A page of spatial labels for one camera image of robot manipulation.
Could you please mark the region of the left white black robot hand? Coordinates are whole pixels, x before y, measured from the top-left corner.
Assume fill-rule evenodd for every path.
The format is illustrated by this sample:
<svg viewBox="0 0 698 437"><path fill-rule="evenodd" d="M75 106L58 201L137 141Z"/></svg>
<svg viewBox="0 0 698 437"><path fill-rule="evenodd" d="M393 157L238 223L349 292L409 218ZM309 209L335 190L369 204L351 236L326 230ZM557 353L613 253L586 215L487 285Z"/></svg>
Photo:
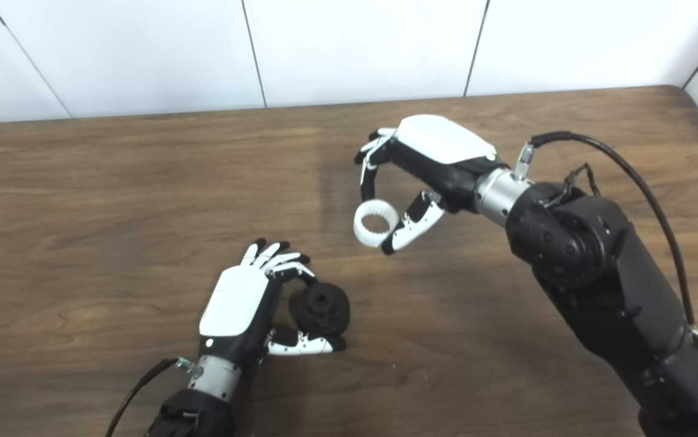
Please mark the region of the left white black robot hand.
<svg viewBox="0 0 698 437"><path fill-rule="evenodd" d="M248 371L267 354L327 354L347 349L340 336L314 334L300 327L294 341L275 340L272 325L283 285L302 280L318 284L308 268L310 258L289 251L287 241L268 243L258 238L246 247L238 265L222 271L198 325L199 357L216 357Z"/></svg>

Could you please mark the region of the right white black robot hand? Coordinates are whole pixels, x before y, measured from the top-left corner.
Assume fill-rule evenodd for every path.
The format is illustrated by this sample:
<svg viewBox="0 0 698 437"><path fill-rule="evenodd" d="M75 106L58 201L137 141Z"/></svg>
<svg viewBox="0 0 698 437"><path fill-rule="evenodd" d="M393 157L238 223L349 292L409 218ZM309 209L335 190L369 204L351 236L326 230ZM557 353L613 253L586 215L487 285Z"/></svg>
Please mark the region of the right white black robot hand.
<svg viewBox="0 0 698 437"><path fill-rule="evenodd" d="M379 128L360 147L361 203L354 235L367 247L392 255L429 231L445 213L479 214L478 187L483 177L507 169L494 146L450 119L430 114L405 117L396 128ZM425 184L399 214L377 199L379 167L393 164Z"/></svg>

